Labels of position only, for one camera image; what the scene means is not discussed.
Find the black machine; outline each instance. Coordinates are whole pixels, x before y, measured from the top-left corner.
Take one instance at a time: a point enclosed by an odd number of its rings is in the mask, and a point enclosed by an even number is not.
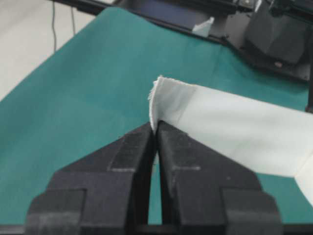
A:
[[[158,151],[162,224],[148,225]],[[254,172],[160,122],[147,123],[54,173],[24,226],[0,235],[308,235],[313,224],[283,225]]]
[[[313,0],[55,1],[94,15],[121,7],[157,25],[228,46],[257,69],[310,80]],[[195,34],[194,27],[208,19],[214,19],[208,34]],[[308,112],[313,109],[310,90]]]

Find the green fabric surface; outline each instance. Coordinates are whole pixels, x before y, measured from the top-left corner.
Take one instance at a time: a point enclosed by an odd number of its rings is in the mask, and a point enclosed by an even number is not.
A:
[[[221,45],[106,9],[0,102],[0,224],[23,223],[54,171],[147,122],[160,74],[298,110],[307,101],[307,85]]]
[[[257,175],[263,190],[276,199],[284,223],[313,223],[312,206],[294,178]]]

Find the white cloth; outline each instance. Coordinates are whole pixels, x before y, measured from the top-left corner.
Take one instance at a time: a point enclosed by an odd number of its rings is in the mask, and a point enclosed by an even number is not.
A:
[[[163,120],[236,162],[295,177],[313,205],[313,115],[160,76],[149,95],[152,129]]]

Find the floor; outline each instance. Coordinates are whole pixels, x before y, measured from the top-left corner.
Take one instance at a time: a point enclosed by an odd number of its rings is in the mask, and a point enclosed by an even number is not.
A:
[[[76,32],[94,16],[74,10]],[[52,2],[0,0],[0,101],[53,54]],[[57,48],[73,36],[71,9],[55,3]]]

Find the cable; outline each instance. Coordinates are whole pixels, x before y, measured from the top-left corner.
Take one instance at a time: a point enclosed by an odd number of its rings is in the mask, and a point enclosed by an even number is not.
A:
[[[52,1],[52,32],[53,32],[53,52],[57,50],[57,34],[55,32],[55,2]]]
[[[73,35],[75,36],[75,34],[76,34],[75,18],[74,18],[74,10],[73,10],[72,6],[70,7],[70,13],[71,13],[71,16],[72,16]]]

